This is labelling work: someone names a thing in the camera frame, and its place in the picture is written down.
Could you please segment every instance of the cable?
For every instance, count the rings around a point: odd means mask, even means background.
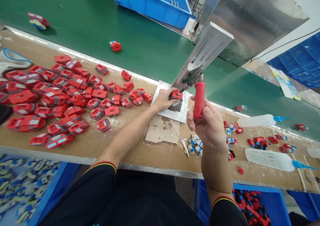
[[[304,36],[302,36],[302,37],[308,36],[308,35],[310,35],[310,34],[312,34],[312,33],[316,32],[316,31],[318,31],[319,29],[320,29],[320,28],[318,28],[317,30],[314,30],[313,32],[310,32],[309,34],[304,35]],[[292,41],[290,41],[290,42],[287,42],[286,44],[283,44],[283,45],[281,45],[281,46],[279,46],[279,47],[277,47],[277,48],[275,48],[275,49],[272,49],[272,50],[271,50],[271,51],[269,51],[269,52],[272,52],[272,51],[274,51],[274,50],[276,50],[276,49],[278,49],[278,48],[280,48],[280,47],[282,47],[282,46],[284,46],[284,45],[287,45],[288,43],[291,43],[291,42],[293,42],[293,41],[296,41],[296,40],[298,40],[298,39],[300,39],[300,38],[302,38],[302,37],[299,37],[299,38],[294,39],[294,40],[292,40]],[[252,62],[252,61],[254,61],[254,60],[256,60],[256,59],[259,59],[259,58],[263,57],[264,55],[268,54],[269,52],[266,52],[266,53],[265,53],[265,54],[263,54],[262,56],[257,57],[257,58],[255,58],[255,59],[251,59],[251,61],[250,61],[250,62]]]

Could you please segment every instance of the black sleeve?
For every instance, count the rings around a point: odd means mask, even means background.
[[[238,206],[229,199],[220,199],[213,204],[210,218],[211,226],[243,225],[248,226]]]
[[[113,164],[93,165],[68,189],[39,226],[92,225],[111,200],[115,178]]]

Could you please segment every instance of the stainless steel panel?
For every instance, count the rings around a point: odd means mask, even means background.
[[[194,44],[211,21],[234,36],[219,57],[242,66],[308,19],[292,0],[206,0],[194,24]]]

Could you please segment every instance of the wooden workbench surface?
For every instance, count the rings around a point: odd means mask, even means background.
[[[33,61],[34,64],[40,65],[42,67],[50,68],[55,62],[53,60],[54,55],[62,54],[62,50],[58,51],[48,45],[42,43],[36,43],[35,40],[27,39],[25,37],[20,37],[15,34],[12,34],[8,31],[1,31],[0,34],[4,37],[1,41],[2,46],[21,55],[25,56],[29,60]],[[92,74],[98,74],[94,67],[97,64],[98,60],[84,60],[83,58],[78,58],[71,51],[71,56],[80,60],[83,67],[89,70]],[[107,76],[100,75],[104,82],[109,83],[115,81],[120,85],[123,85],[125,82],[121,75],[120,69],[116,67],[109,67],[110,73]],[[135,88],[142,87],[146,92],[154,94],[156,85],[151,83],[150,80],[142,80],[141,77],[133,76],[132,81],[134,82]],[[189,107],[193,105],[192,101],[189,101]],[[105,147],[108,146],[113,136],[120,131],[120,129],[129,123],[133,118],[137,117],[139,114],[143,113],[144,110],[149,106],[147,103],[143,103],[140,106],[133,106],[130,109],[121,107],[120,114],[110,118],[110,124],[112,131],[108,133],[101,133],[98,131],[96,126],[96,121],[89,117],[90,111],[87,109],[86,114],[82,115],[83,118],[90,124],[90,128],[81,135],[77,135],[75,140],[67,145],[47,150],[45,147],[34,147],[29,145],[29,141],[32,137],[38,135],[39,133],[46,132],[46,128],[38,132],[31,133],[15,133],[9,132],[5,127],[0,127],[0,138],[2,151],[5,152],[6,149],[16,150],[21,152],[21,150],[31,150],[33,152],[45,153],[46,157],[52,155],[61,155],[61,158],[68,161],[68,157],[74,158],[84,158],[84,159],[94,159],[97,158]],[[219,110],[222,114],[224,120],[227,120],[229,123],[235,122],[240,114],[234,112],[233,110],[219,107]],[[56,119],[47,120],[46,125],[49,125],[56,121]],[[167,142],[162,142],[158,144],[150,143],[144,140],[147,129],[144,131],[138,144],[131,150],[127,157],[123,160],[124,163],[131,165],[140,165],[146,167],[153,167],[158,169],[165,170],[178,170],[182,172],[193,172],[201,173],[201,157],[198,155],[191,154],[188,158],[183,151],[181,142],[177,145]],[[180,135],[183,138],[190,139],[192,132],[188,129],[186,124],[183,124],[181,127]],[[247,143],[248,138],[254,138],[258,136],[268,137],[270,135],[280,134],[288,136],[289,140],[281,141],[281,146],[283,143],[289,143],[296,145],[298,150],[295,152],[296,160],[301,161],[306,164],[304,156],[307,159],[307,162],[310,166],[320,169],[320,162],[316,159],[309,157],[306,149],[308,147],[318,147],[319,145],[307,138],[302,138],[296,134],[288,132],[283,129],[276,127],[259,127],[259,128],[245,128],[245,133],[242,135],[232,134],[232,137],[239,140],[238,145],[231,145],[231,149],[234,150],[236,154],[236,159],[230,162],[230,167],[232,167],[233,178],[236,182],[242,182],[253,185],[269,185],[271,187],[279,187],[293,190],[303,190],[302,183],[299,179],[297,171],[285,172],[281,170],[272,169],[262,165],[257,165],[250,163],[246,160],[244,149],[250,147]],[[271,145],[268,147],[268,150],[273,150],[279,152],[279,145]],[[236,172],[237,165],[241,166],[245,170],[244,176]],[[319,184],[315,181],[308,181],[307,176],[311,176],[309,169],[301,170],[303,181],[305,182],[307,191],[318,192],[319,193]],[[312,171],[313,176],[320,177],[320,171]]]

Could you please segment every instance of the blue bottle nozzle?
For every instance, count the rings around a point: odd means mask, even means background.
[[[286,118],[279,117],[279,116],[273,117],[273,119],[274,119],[276,122],[282,122],[283,120],[289,119],[289,118],[291,118],[291,117],[286,117]]]
[[[292,165],[293,165],[295,168],[310,168],[310,169],[317,170],[316,168],[309,167],[309,166],[304,165],[304,164],[302,164],[301,162],[298,162],[298,161],[295,161],[295,160],[292,160]]]

